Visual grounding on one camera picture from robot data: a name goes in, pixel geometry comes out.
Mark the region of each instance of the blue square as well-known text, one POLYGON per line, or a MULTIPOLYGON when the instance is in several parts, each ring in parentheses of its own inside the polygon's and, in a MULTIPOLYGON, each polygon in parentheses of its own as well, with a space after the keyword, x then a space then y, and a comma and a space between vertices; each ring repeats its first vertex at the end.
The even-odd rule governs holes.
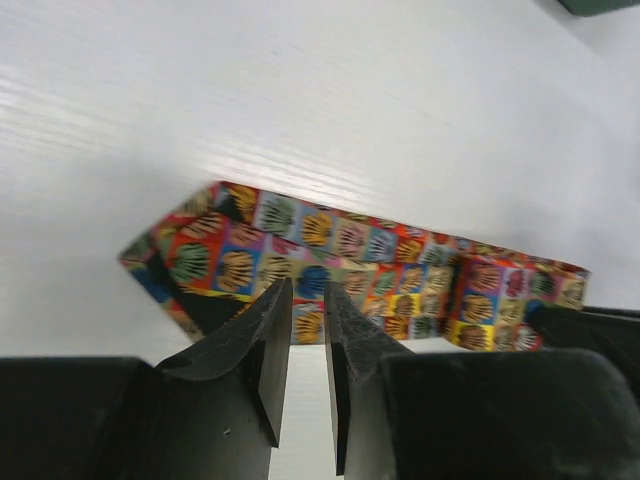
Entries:
POLYGON ((391 263, 396 252, 398 236, 395 233, 371 228, 367 251, 364 255, 365 262, 391 263))
POLYGON ((322 300, 326 284, 332 280, 333 272, 335 270, 324 265, 301 263, 300 270, 291 275, 295 298, 322 300))
POLYGON ((260 252, 225 245, 213 275, 212 290, 251 295, 260 252))
POLYGON ((465 289, 462 295, 460 320, 479 325, 493 325, 498 314, 498 297, 465 289))
POLYGON ((396 293, 420 293, 426 273, 426 265, 421 265, 419 263, 403 265, 402 275, 400 276, 396 293))

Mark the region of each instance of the yellow square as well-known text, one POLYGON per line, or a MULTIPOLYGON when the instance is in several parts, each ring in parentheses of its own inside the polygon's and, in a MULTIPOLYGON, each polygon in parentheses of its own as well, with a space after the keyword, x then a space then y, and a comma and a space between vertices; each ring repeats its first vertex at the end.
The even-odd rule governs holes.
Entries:
POLYGON ((490 352, 493 348, 493 327, 457 322, 451 342, 476 352, 490 352))
POLYGON ((420 295, 418 293, 394 295, 387 311, 389 317, 417 317, 420 314, 420 295))

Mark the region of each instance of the colorful ribbon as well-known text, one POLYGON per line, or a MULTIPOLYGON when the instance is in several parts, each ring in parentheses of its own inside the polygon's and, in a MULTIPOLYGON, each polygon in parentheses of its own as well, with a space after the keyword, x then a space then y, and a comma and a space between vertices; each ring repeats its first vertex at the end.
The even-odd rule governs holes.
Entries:
POLYGON ((443 335, 473 350, 536 348, 523 323, 527 308, 581 308, 589 276, 562 262, 230 182, 198 192, 120 259, 194 340, 290 276, 298 344, 324 341, 324 286, 337 281, 396 339, 443 335))

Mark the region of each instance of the printed ribbon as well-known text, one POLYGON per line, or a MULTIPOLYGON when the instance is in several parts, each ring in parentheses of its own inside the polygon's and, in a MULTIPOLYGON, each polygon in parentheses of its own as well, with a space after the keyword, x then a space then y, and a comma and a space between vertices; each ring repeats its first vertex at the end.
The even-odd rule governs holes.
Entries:
POLYGON ((290 276, 293 343, 323 343, 324 286, 337 281, 396 339, 440 335, 480 351, 538 348, 526 312, 581 308, 589 277, 563 262, 230 182, 198 192, 120 260, 193 340, 290 276))

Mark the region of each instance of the black object corner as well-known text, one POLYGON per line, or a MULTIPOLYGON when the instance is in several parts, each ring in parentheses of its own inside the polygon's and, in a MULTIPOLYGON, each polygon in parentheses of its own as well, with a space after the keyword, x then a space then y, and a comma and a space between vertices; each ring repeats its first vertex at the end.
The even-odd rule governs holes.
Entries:
POLYGON ((533 310, 527 323, 548 347, 582 348, 606 357, 625 376, 640 405, 640 312, 543 307, 533 310))
POLYGON ((640 4, 640 0, 559 0, 573 15, 593 17, 640 4))
POLYGON ((346 480, 637 479, 640 411, 585 350, 416 355, 342 287, 325 293, 337 473, 346 480))
POLYGON ((267 478, 291 306, 291 280, 279 280, 155 368, 136 358, 0 360, 0 478, 267 478))

